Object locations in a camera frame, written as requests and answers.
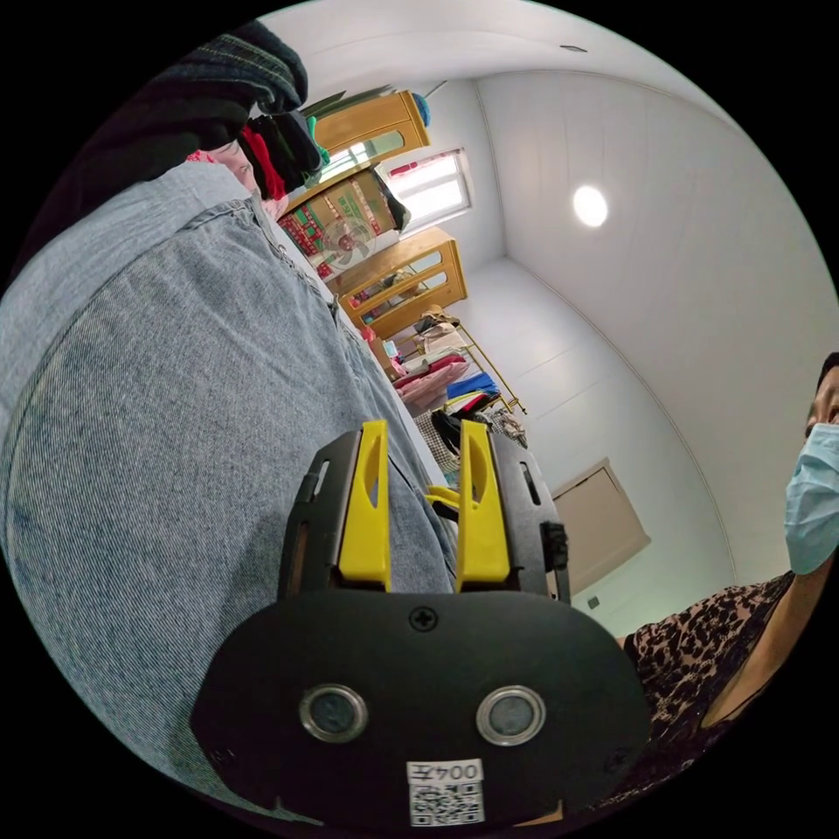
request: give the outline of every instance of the round ceiling light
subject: round ceiling light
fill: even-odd
[[[600,227],[606,221],[609,209],[600,190],[595,190],[593,186],[581,186],[574,193],[574,212],[584,225]]]

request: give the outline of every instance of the denim jeans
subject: denim jeans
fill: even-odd
[[[123,264],[77,294],[31,371],[20,366],[0,460],[3,551],[66,680],[148,764],[257,812],[216,777],[188,717],[220,643],[275,598],[315,452],[388,420],[393,588],[454,582],[451,539],[423,495],[419,432],[277,232],[259,199],[234,198],[136,255],[129,233]],[[67,274],[91,260],[65,251]]]

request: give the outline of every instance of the printed label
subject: printed label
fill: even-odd
[[[411,825],[440,828],[486,821],[480,759],[407,764]]]

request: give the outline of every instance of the window frame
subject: window frame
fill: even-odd
[[[422,216],[421,218],[412,218],[405,230],[402,232],[403,236],[410,236],[414,233],[426,230],[429,227],[435,227],[436,225],[443,224],[447,221],[450,221],[452,218],[457,218],[458,216],[461,216],[463,215],[463,213],[468,212],[472,209],[473,196],[475,193],[472,185],[472,178],[469,173],[468,159],[466,158],[466,153],[464,149],[450,149],[449,151],[438,152],[436,155],[430,155],[428,157],[422,158],[421,160],[412,161],[412,163],[424,163],[425,161],[433,160],[436,157],[443,156],[454,157],[454,162],[457,167],[457,171],[454,174],[439,176],[429,181],[425,181],[423,184],[417,184],[416,186],[409,187],[408,189],[403,191],[400,191],[397,186],[397,184],[399,183],[399,176],[392,177],[390,172],[387,171],[384,173],[385,183],[393,193],[393,196],[398,201],[403,203],[404,200],[407,198],[411,198],[414,195],[419,195],[421,192],[431,190],[434,187],[441,186],[443,184],[448,184],[452,181],[456,181],[460,185],[462,201],[459,205],[457,205],[456,207],[447,207],[444,210],[430,213],[428,215]]]

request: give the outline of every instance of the blue surgical mask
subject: blue surgical mask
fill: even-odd
[[[839,426],[813,426],[792,480],[784,515],[789,564],[810,574],[827,562],[839,544]]]

